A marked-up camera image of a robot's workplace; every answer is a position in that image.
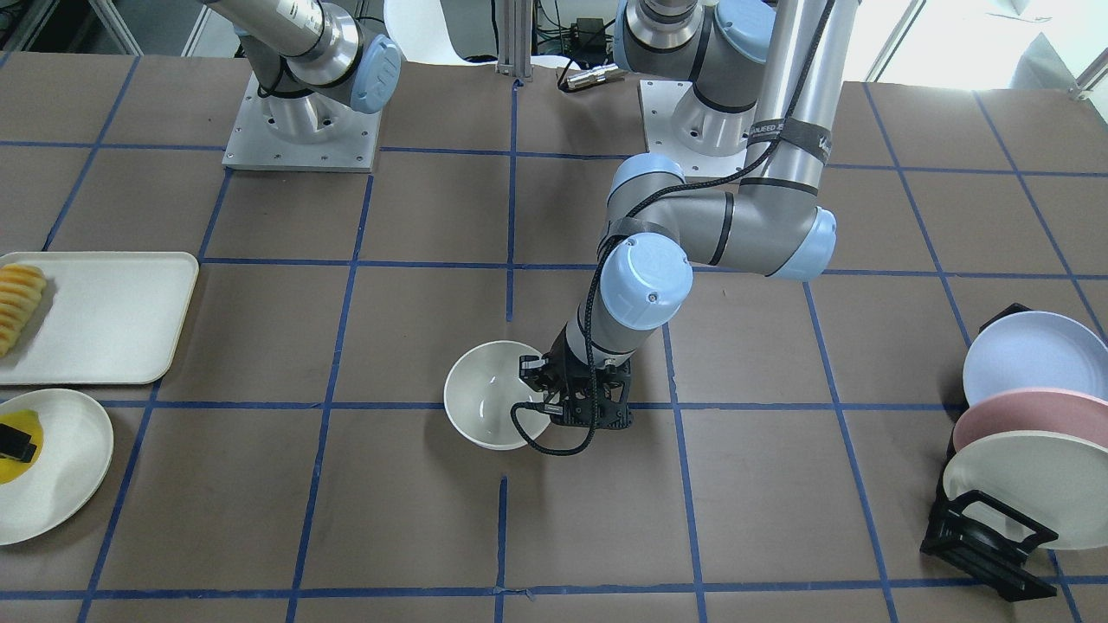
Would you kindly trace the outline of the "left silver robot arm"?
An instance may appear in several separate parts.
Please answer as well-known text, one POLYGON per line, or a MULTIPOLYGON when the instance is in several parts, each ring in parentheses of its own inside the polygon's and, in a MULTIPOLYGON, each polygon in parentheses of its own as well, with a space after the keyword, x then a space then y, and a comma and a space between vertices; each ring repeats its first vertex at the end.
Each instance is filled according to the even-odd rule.
POLYGON ((632 355, 680 312, 693 265, 812 280, 834 253, 818 205, 856 1, 624 1, 617 67, 689 83, 678 127, 717 180, 666 155, 625 159, 606 200, 597 266, 577 314, 519 377, 542 394, 512 407, 574 428, 620 430, 632 355))

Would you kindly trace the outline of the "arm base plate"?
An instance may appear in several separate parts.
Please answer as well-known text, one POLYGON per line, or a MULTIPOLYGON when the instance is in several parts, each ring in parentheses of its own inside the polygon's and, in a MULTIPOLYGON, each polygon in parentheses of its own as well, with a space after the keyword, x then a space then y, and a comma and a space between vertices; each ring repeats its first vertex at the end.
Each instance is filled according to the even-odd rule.
POLYGON ((352 111, 317 93, 261 98, 249 78, 222 165, 250 172, 371 173, 380 112, 352 111))
POLYGON ((649 152, 681 162, 740 157, 755 113, 708 106, 690 81, 642 81, 640 103, 649 152))

